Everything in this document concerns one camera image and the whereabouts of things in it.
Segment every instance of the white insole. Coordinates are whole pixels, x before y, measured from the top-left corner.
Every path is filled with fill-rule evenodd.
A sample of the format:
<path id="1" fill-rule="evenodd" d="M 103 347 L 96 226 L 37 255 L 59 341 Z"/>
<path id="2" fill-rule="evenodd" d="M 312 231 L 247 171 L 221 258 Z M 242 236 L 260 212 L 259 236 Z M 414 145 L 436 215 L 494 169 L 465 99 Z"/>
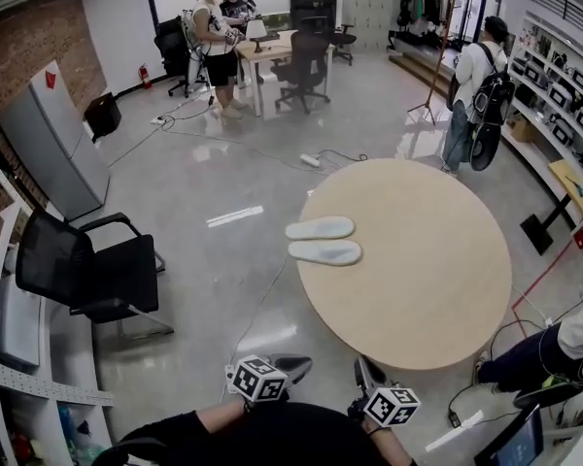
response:
<path id="1" fill-rule="evenodd" d="M 293 242 L 288 247 L 291 257 L 328 266 L 351 266 L 359 262 L 362 249 L 350 240 L 311 240 Z"/>
<path id="2" fill-rule="evenodd" d="M 285 228 L 285 234 L 290 240 L 317 240 L 345 238 L 354 230 L 354 222 L 349 217 L 325 216 L 290 224 Z"/>

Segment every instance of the chair armrest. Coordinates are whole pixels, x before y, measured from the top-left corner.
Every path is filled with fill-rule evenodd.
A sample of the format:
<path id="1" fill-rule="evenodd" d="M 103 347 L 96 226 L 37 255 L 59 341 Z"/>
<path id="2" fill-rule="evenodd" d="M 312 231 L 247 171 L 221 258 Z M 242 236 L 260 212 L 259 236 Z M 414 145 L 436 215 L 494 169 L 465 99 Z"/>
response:
<path id="1" fill-rule="evenodd" d="M 121 222 L 129 227 L 137 237 L 143 236 L 140 231 L 138 231 L 132 222 L 129 220 L 124 213 L 116 213 L 112 214 L 111 216 L 101 217 L 96 219 L 95 221 L 88 222 L 80 227 L 80 231 L 90 231 L 96 228 L 101 228 L 102 226 L 106 226 L 112 222 Z"/>
<path id="2" fill-rule="evenodd" d="M 71 316 L 77 315 L 87 315 L 93 313 L 99 313 L 103 311 L 109 311 L 111 309 L 116 309 L 117 307 L 128 307 L 129 304 L 124 302 L 120 299 L 106 299 L 106 300 L 98 300 L 96 302 L 91 302 L 90 304 L 86 304 L 84 306 L 75 308 L 72 307 L 69 310 L 69 314 Z"/>

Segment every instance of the desk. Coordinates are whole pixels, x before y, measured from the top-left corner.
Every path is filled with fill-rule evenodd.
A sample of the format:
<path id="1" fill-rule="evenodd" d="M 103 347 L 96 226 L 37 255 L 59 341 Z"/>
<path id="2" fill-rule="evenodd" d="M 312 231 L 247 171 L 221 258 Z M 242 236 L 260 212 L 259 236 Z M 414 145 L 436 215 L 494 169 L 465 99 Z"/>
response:
<path id="1" fill-rule="evenodd" d="M 495 333 L 510 296 L 507 244 L 486 206 L 423 164 L 358 162 L 326 178 L 300 220 L 348 216 L 354 266 L 298 261 L 322 320 L 354 350 L 411 370 L 449 366 Z"/>
<path id="2" fill-rule="evenodd" d="M 266 60 L 274 59 L 286 59 L 292 56 L 292 31 L 279 31 L 281 38 L 278 40 L 272 40 L 270 42 L 263 42 L 261 47 L 263 52 L 255 53 L 255 48 L 257 44 L 255 42 L 246 41 L 240 43 L 236 49 L 240 54 L 240 58 L 245 58 L 249 62 L 251 68 L 251 85 L 253 87 L 253 99 L 255 101 L 255 115 L 261 116 L 261 105 L 259 98 L 259 85 L 257 83 L 257 71 L 255 65 L 258 62 L 264 62 Z M 324 94 L 328 95 L 330 91 L 330 72 L 332 70 L 332 52 L 334 51 L 334 46 L 330 45 L 327 52 L 327 68 L 328 72 L 325 81 L 325 91 Z"/>
<path id="3" fill-rule="evenodd" d="M 583 215 L 583 180 L 564 159 L 551 162 L 548 167 L 566 190 L 566 196 L 543 222 L 540 222 L 536 215 L 531 215 L 521 223 L 521 228 L 523 228 L 523 231 L 525 231 L 540 255 L 546 252 L 553 243 L 553 239 L 548 234 L 548 227 L 557 219 L 570 201 L 574 202 Z M 578 184 L 582 187 L 582 194 L 578 191 Z"/>

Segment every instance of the tripod stand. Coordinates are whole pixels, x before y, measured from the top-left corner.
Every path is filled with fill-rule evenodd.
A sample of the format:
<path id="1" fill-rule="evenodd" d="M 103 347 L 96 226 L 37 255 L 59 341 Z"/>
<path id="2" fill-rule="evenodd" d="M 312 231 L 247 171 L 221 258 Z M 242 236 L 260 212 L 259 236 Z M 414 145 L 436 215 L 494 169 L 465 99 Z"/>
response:
<path id="1" fill-rule="evenodd" d="M 443 35 L 443 44 L 442 44 L 442 47 L 440 48 L 440 56 L 438 57 L 438 62 L 436 63 L 436 69 L 434 70 L 434 79 L 432 80 L 431 87 L 429 88 L 428 100 L 426 100 L 423 104 L 418 105 L 417 107 L 413 107 L 412 109 L 408 110 L 408 114 L 410 114 L 411 112 L 416 111 L 417 109 L 421 109 L 422 107 L 425 107 L 429 111 L 429 115 L 431 116 L 431 123 L 434 126 L 436 125 L 436 119 L 434 119 L 434 114 L 431 111 L 431 106 L 429 104 L 429 101 L 431 100 L 431 96 L 434 93 L 434 90 L 436 89 L 436 80 L 438 79 L 438 73 L 440 72 L 440 64 L 443 61 L 445 49 L 447 48 L 447 37 L 449 36 L 449 28 L 451 27 L 451 19 L 454 15 L 454 6 L 455 5 L 456 5 L 456 0 L 451 0 L 449 3 L 449 17 L 447 19 L 447 27 L 445 28 L 445 33 Z"/>

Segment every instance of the black sleeve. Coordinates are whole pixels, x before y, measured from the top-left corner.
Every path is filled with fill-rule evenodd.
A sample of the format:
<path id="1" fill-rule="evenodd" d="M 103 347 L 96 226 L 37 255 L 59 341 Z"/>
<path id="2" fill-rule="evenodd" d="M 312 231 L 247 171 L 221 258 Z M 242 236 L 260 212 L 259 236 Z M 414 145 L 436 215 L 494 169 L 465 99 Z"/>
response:
<path id="1" fill-rule="evenodd" d="M 154 438 L 170 449 L 175 449 L 179 446 L 189 447 L 191 443 L 202 443 L 210 437 L 196 411 L 192 411 L 187 415 L 168 417 L 156 423 L 146 424 L 127 434 L 123 439 Z"/>

